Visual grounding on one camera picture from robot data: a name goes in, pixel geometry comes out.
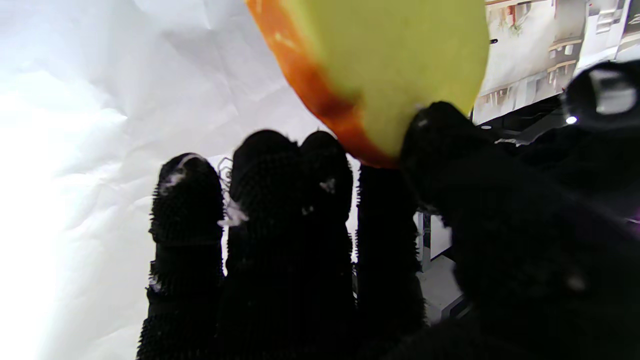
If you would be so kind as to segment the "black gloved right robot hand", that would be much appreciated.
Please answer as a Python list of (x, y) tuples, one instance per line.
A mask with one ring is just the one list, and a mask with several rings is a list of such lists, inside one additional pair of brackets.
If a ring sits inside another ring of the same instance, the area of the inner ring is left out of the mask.
[(354, 176), (332, 134), (196, 153), (158, 174), (137, 360), (637, 360), (639, 128), (496, 143), (418, 112), (400, 169)]

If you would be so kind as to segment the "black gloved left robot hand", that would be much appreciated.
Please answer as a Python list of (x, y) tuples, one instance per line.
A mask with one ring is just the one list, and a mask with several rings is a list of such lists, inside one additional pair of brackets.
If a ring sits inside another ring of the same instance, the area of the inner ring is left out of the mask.
[(637, 131), (640, 62), (605, 61), (581, 71), (561, 96), (564, 113), (592, 132)]

